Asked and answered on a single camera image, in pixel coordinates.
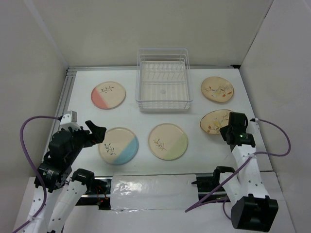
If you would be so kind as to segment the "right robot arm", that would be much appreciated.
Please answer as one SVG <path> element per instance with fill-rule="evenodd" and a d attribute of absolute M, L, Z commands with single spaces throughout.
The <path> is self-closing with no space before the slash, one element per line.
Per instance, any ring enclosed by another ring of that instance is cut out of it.
<path fill-rule="evenodd" d="M 228 125 L 220 129 L 238 168 L 218 166 L 212 185 L 226 191 L 232 204 L 230 217 L 235 229 L 268 232 L 278 212 L 278 203 L 270 198 L 262 182 L 255 156 L 256 143 L 253 135 L 247 133 L 247 126 L 245 114 L 231 112 Z"/>

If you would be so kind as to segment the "green and cream plate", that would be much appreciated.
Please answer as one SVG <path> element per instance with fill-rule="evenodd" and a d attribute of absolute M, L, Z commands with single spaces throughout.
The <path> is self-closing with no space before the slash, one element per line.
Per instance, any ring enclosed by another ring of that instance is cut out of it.
<path fill-rule="evenodd" d="M 180 158 L 187 150 L 188 141 L 188 136 L 183 129 L 171 123 L 155 126 L 148 137 L 148 145 L 152 154 L 165 161 Z"/>

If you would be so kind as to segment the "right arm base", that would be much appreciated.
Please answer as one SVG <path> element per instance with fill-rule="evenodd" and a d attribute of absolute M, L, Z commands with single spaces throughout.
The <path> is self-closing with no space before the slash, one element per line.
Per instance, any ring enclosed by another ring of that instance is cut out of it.
<path fill-rule="evenodd" d="M 192 185 L 197 187 L 198 190 L 198 199 L 201 200 L 206 194 L 212 191 L 217 185 L 213 183 L 212 176 L 197 176 L 196 180 L 191 182 Z M 211 201 L 223 199 L 226 197 L 226 192 L 223 188 L 220 188 L 218 191 L 213 193 L 210 197 L 208 197 L 203 203 Z"/>

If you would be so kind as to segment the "floral cream plate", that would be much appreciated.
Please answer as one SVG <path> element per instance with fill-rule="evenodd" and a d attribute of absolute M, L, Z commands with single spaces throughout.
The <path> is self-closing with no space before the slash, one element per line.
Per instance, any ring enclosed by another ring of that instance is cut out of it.
<path fill-rule="evenodd" d="M 233 97 L 234 87 L 228 80 L 222 77 L 211 76 L 203 80 L 201 92 L 211 101 L 224 103 Z"/>
<path fill-rule="evenodd" d="M 231 110 L 221 109 L 206 114 L 200 121 L 200 128 L 208 134 L 220 134 L 220 128 L 228 125 L 231 112 Z"/>

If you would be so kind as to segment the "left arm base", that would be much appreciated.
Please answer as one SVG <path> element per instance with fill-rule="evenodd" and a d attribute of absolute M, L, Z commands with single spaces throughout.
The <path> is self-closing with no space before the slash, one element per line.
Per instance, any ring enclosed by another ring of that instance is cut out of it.
<path fill-rule="evenodd" d="M 95 177 L 91 189 L 84 193 L 76 206 L 96 206 L 99 210 L 111 210 L 112 177 Z"/>

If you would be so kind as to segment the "blue and cream plate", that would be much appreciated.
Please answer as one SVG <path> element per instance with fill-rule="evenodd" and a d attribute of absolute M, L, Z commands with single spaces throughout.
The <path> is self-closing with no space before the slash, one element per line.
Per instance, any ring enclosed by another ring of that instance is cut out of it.
<path fill-rule="evenodd" d="M 99 144 L 101 158 L 110 165 L 124 165 L 131 161 L 139 147 L 137 136 L 129 129 L 116 127 L 105 133 L 105 138 Z"/>

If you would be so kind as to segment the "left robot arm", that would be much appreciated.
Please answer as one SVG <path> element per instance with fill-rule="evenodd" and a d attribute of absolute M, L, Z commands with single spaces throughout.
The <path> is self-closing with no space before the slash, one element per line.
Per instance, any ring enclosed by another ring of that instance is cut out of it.
<path fill-rule="evenodd" d="M 83 148 L 104 141 L 106 128 L 85 122 L 88 130 L 76 123 L 64 125 L 49 143 L 49 150 L 37 169 L 33 203 L 25 233 L 59 233 L 80 197 L 96 188 L 95 174 L 72 164 Z"/>

